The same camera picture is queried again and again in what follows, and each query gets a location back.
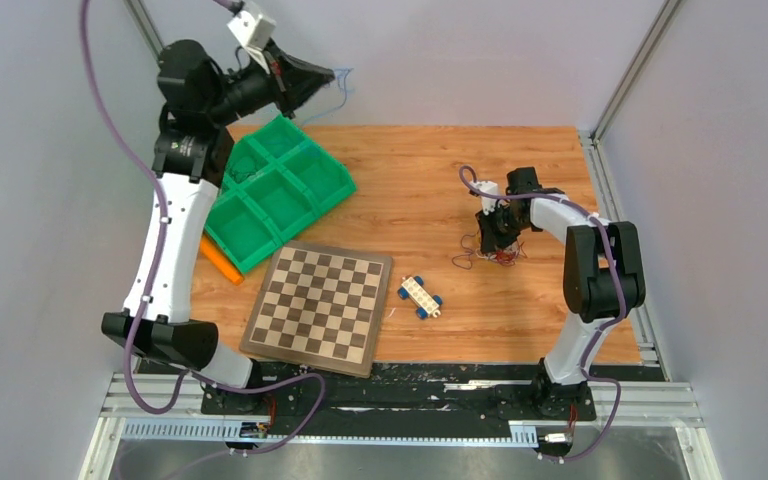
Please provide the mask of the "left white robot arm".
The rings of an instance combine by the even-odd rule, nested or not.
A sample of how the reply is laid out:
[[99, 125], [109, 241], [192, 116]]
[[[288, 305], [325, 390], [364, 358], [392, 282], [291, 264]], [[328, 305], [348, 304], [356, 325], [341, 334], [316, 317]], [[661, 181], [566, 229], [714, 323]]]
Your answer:
[[333, 70], [282, 51], [274, 41], [266, 63], [251, 60], [224, 72], [195, 40], [175, 41], [158, 58], [164, 98], [154, 160], [146, 241], [132, 287], [102, 333], [131, 354], [180, 367], [229, 386], [242, 414], [260, 410], [266, 388], [251, 377], [252, 359], [221, 344], [216, 324], [191, 317], [190, 290], [200, 239], [233, 147], [230, 124], [273, 104], [292, 114], [335, 78]]

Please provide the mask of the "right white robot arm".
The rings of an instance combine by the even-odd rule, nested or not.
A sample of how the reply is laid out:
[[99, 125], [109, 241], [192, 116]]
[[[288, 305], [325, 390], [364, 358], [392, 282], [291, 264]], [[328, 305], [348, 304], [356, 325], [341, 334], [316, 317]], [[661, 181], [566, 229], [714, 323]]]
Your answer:
[[481, 201], [476, 214], [484, 255], [516, 245], [525, 230], [551, 234], [564, 247], [563, 297], [568, 314], [561, 334], [540, 360], [532, 382], [532, 408], [561, 418], [580, 408], [591, 380], [590, 366], [608, 333], [646, 296], [636, 226], [610, 221], [543, 187], [533, 167], [507, 175], [506, 189], [477, 179], [471, 167], [459, 176]]

